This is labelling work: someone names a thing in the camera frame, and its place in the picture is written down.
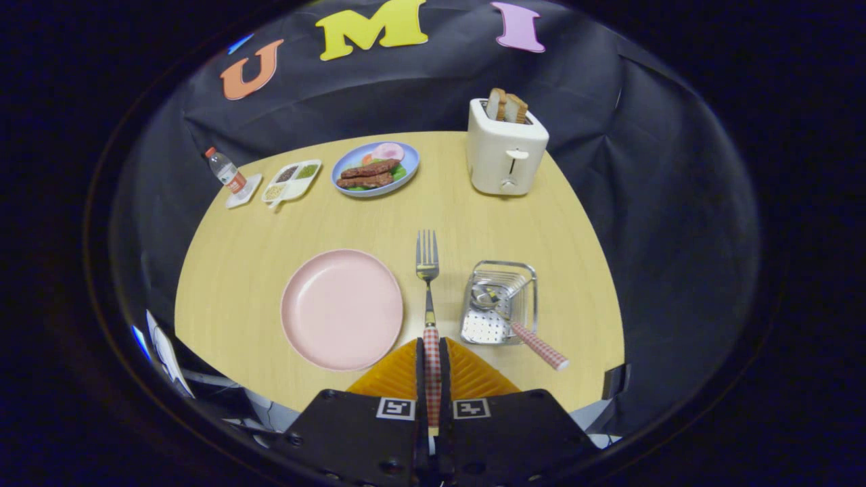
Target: toaster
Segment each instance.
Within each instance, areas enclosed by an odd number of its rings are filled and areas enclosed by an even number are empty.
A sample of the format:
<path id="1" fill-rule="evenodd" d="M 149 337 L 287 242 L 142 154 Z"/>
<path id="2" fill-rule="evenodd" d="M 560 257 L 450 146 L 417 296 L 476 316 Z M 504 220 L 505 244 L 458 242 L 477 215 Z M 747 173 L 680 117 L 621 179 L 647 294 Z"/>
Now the toaster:
<path id="1" fill-rule="evenodd" d="M 469 102 L 466 161 L 472 186 L 487 194 L 527 194 L 550 136 L 529 111 L 520 124 L 491 120 L 486 107 L 486 99 Z"/>

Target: letter m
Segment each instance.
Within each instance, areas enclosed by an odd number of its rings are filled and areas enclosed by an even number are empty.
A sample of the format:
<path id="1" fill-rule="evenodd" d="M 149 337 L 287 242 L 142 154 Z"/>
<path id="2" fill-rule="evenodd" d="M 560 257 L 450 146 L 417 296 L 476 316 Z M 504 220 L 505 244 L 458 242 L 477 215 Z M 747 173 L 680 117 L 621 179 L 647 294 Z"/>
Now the letter m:
<path id="1" fill-rule="evenodd" d="M 385 29 L 385 35 L 379 45 L 386 48 L 427 42 L 427 35 L 421 32 L 418 22 L 418 8 L 425 1 L 389 0 L 372 18 L 353 10 L 342 10 L 319 20 L 316 27 L 325 30 L 325 52 L 320 56 L 321 60 L 350 55 L 352 46 L 346 45 L 345 38 L 364 50 L 371 48 L 382 29 Z"/>

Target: table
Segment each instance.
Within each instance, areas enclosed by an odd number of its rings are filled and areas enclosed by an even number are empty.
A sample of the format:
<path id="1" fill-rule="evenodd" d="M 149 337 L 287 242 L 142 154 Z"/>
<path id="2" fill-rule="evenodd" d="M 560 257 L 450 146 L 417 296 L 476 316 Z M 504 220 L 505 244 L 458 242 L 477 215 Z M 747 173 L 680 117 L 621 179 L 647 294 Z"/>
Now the table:
<path id="1" fill-rule="evenodd" d="M 498 259 L 532 265 L 539 280 L 539 331 L 571 360 L 556 372 L 526 346 L 469 345 L 521 390 L 545 388 L 567 410 L 601 399 L 604 371 L 624 363 L 623 326 L 611 273 L 590 221 L 545 153 L 524 197 L 483 195 L 469 182 L 465 132 L 393 133 L 304 147 L 241 167 L 263 173 L 248 205 L 226 210 L 223 188 L 198 226 L 184 260 L 175 306 L 177 337 L 220 373 L 302 411 L 324 388 L 345 390 L 364 371 L 312 365 L 288 343 L 282 291 L 294 271 L 326 250 L 373 254 L 391 269 L 404 299 L 395 347 L 422 334 L 424 283 L 415 276 L 420 229 L 436 230 L 440 276 L 433 282 L 441 336 L 460 340 L 463 291 L 472 268 Z M 356 146 L 395 140 L 421 154 L 415 178 L 378 198 L 334 189 L 333 165 Z M 321 159 L 307 194 L 270 210 L 265 184 L 284 165 Z"/>

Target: black cloth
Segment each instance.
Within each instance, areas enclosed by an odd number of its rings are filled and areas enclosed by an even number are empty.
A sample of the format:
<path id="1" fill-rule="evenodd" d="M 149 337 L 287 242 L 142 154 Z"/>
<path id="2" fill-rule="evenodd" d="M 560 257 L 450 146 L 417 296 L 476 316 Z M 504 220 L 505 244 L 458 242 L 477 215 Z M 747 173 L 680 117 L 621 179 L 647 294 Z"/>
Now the black cloth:
<path id="1" fill-rule="evenodd" d="M 113 252 L 130 309 L 172 321 L 185 252 L 220 187 L 201 158 L 209 146 L 242 165 L 330 140 L 465 130 L 469 99 L 499 87 L 547 128 L 613 275 L 632 372 L 604 432 L 627 435 L 685 399 L 725 359 L 752 300 L 761 239 L 745 165 L 711 108 L 653 55 L 575 10 L 514 3 L 540 14 L 546 52 L 498 44 L 501 14 L 488 2 L 437 0 L 419 10 L 427 43 L 323 62 L 319 19 L 381 5 L 328 0 L 216 53 L 127 161 Z M 270 82 L 226 100 L 219 75 L 248 57 L 251 79 L 255 52 L 277 39 Z"/>

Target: dish rack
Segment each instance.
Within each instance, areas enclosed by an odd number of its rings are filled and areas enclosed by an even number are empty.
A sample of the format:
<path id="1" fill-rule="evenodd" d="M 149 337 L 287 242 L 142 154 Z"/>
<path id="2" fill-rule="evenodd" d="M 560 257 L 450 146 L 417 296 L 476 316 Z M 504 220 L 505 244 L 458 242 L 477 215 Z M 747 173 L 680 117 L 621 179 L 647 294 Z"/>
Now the dish rack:
<path id="1" fill-rule="evenodd" d="M 492 309 L 472 303 L 472 288 L 482 285 L 499 298 Z M 460 337 L 477 345 L 518 345 L 523 343 L 511 331 L 521 323 L 538 332 L 538 278 L 535 269 L 524 264 L 485 260 L 475 265 L 463 296 Z"/>

